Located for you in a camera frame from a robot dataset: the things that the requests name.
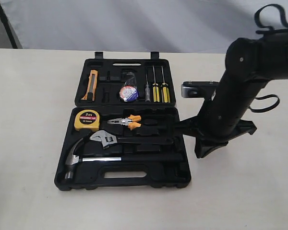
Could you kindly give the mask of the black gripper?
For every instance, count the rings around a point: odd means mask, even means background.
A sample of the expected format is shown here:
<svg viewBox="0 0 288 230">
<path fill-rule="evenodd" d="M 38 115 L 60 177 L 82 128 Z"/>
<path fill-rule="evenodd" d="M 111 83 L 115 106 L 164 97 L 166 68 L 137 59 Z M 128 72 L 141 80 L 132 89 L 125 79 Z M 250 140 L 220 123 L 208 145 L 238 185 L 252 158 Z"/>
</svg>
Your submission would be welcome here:
<svg viewBox="0 0 288 230">
<path fill-rule="evenodd" d="M 175 133 L 197 137 L 194 149 L 197 158 L 204 158 L 226 146 L 229 140 L 247 133 L 252 135 L 257 130 L 256 125 L 241 118 L 268 82 L 257 78 L 239 80 L 225 72 L 214 94 L 203 103 L 198 116 L 175 123 Z"/>
</svg>

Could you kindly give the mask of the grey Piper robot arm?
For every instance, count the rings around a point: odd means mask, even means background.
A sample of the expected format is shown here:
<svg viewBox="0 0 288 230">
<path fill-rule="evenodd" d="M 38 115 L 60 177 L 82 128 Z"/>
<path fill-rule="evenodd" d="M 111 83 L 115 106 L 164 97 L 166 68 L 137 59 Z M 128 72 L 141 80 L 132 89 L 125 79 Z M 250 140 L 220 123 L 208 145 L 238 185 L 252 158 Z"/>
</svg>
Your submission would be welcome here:
<svg viewBox="0 0 288 230">
<path fill-rule="evenodd" d="M 242 117 L 270 81 L 288 80 L 288 28 L 270 29 L 254 40 L 238 38 L 228 48 L 220 81 L 185 81 L 184 98 L 203 98 L 198 115 L 177 123 L 175 129 L 195 137 L 194 152 L 204 158 L 256 126 Z"/>
</svg>

